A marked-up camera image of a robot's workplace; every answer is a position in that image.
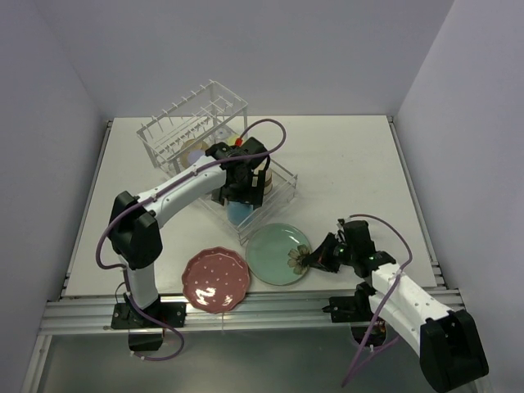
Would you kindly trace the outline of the small metal cup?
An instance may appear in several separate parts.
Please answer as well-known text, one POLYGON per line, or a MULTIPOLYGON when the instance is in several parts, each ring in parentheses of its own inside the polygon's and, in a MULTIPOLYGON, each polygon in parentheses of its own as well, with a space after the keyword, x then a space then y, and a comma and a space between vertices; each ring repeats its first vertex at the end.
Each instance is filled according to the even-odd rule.
POLYGON ((268 169, 265 173, 264 194, 269 194, 273 189, 273 171, 268 169))

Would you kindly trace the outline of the light blue mug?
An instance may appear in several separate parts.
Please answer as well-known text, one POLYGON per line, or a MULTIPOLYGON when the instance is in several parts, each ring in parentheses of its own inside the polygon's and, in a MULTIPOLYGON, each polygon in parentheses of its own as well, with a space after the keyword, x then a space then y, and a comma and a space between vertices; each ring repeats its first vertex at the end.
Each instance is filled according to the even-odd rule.
POLYGON ((228 221, 238 226, 246 221, 253 212, 253 206, 245 203, 230 201, 226 206, 228 221))

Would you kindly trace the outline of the mint green floral plate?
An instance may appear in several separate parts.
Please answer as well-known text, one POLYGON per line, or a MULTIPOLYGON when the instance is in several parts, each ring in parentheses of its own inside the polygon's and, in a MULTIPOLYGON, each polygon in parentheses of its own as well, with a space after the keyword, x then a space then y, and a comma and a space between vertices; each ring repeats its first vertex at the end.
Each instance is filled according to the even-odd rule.
POLYGON ((256 231, 246 246, 246 262, 262 282, 288 286, 301 280, 308 268, 304 258, 311 253, 308 238, 290 224, 268 224, 256 231))

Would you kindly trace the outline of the pale yellow mug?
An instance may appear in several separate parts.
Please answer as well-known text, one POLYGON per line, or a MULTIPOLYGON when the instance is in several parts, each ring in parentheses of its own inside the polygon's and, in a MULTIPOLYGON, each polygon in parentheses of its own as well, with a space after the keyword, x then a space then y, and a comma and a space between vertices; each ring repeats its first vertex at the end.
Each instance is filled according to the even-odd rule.
POLYGON ((243 141, 240 137, 233 135, 228 138, 226 143, 231 147, 240 147, 243 144, 243 141))

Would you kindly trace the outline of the clear faceted drinking glass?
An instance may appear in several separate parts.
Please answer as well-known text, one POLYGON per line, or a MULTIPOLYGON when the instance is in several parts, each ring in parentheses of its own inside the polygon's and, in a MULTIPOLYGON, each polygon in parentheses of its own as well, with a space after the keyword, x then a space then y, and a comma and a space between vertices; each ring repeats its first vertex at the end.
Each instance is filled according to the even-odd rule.
POLYGON ((228 129, 220 128, 215 132, 215 138, 218 141, 227 140, 230 136, 230 132, 228 129))

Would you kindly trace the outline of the lavender cup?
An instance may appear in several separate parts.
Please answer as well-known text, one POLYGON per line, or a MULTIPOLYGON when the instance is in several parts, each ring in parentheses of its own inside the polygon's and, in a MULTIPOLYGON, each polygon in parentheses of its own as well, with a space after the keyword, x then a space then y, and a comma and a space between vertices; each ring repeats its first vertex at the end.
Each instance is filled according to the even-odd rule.
POLYGON ((203 150, 192 150, 187 154, 187 162, 189 165, 195 164, 203 155, 205 155, 205 152, 203 150))

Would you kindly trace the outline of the beige floral ceramic bowl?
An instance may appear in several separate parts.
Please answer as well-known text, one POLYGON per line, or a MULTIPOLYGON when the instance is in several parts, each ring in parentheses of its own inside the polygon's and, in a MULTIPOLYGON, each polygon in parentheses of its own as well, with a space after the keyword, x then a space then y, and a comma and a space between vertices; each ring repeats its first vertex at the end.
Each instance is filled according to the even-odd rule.
POLYGON ((180 147, 180 151, 190 152, 190 151, 205 151, 207 149, 207 144, 203 141, 197 141, 196 139, 188 139, 180 147))

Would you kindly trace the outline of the pink polka dot plate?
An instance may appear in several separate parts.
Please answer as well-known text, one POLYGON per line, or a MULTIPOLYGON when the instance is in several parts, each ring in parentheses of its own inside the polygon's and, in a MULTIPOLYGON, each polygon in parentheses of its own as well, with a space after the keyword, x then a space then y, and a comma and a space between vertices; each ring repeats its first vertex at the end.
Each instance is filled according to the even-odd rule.
POLYGON ((221 246, 194 255, 181 279, 188 302, 209 314, 233 310, 245 299, 251 284, 246 261, 236 251, 221 246))

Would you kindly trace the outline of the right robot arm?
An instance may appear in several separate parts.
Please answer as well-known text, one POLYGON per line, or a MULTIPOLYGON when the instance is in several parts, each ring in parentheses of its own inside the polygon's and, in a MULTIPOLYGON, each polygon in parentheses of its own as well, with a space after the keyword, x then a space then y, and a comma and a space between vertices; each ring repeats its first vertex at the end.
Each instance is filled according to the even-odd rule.
POLYGON ((334 296, 323 308, 333 323, 368 325, 343 382, 364 366, 359 357, 365 347, 377 354, 393 345, 370 342, 379 320, 409 344, 434 391, 449 392, 487 376, 489 365, 474 318, 465 309, 453 310, 439 302, 409 277, 412 251, 400 264, 378 250, 370 233, 371 219, 366 214, 339 219, 336 233, 329 233, 316 250, 302 251, 298 259, 301 268, 328 273, 349 266, 362 280, 353 295, 334 296))

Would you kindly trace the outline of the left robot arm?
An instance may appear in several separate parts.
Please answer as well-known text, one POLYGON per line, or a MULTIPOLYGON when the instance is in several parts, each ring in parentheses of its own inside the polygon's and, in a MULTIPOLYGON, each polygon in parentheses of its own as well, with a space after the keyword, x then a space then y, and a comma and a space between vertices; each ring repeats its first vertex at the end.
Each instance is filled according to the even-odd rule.
POLYGON ((130 318, 141 327, 160 322, 162 311, 154 263, 163 251, 160 231, 180 210, 211 193, 220 204, 262 204, 264 183, 253 184, 255 169, 269 158, 256 138, 241 145, 225 142, 208 148, 194 163, 170 180, 136 196, 121 192, 114 200, 104 238, 111 242, 124 270, 130 318))

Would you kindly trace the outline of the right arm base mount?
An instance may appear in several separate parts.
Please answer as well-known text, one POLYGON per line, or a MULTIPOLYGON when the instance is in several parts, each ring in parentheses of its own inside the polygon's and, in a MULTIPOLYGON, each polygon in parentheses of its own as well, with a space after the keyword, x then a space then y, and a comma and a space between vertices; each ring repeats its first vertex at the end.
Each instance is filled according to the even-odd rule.
MULTIPOLYGON (((332 296, 322 311, 330 315, 332 323, 368 323, 373 312, 369 304, 369 297, 377 292, 366 282, 357 285, 355 293, 351 296, 332 296)), ((378 317, 373 324, 366 348, 380 347, 388 339, 386 321, 378 317)))

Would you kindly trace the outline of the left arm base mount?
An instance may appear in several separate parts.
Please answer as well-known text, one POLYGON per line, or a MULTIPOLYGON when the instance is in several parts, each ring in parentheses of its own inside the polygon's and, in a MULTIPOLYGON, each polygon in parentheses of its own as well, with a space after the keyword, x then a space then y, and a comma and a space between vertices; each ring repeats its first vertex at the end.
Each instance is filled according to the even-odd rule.
MULTIPOLYGON (((173 328, 182 328, 185 323, 186 304, 184 302, 156 302, 146 309, 145 313, 173 328)), ((160 328, 160 326, 140 315, 128 301, 115 305, 111 318, 111 329, 129 331, 129 349, 146 353, 159 350, 164 341, 163 332, 138 332, 140 329, 151 328, 160 328)))

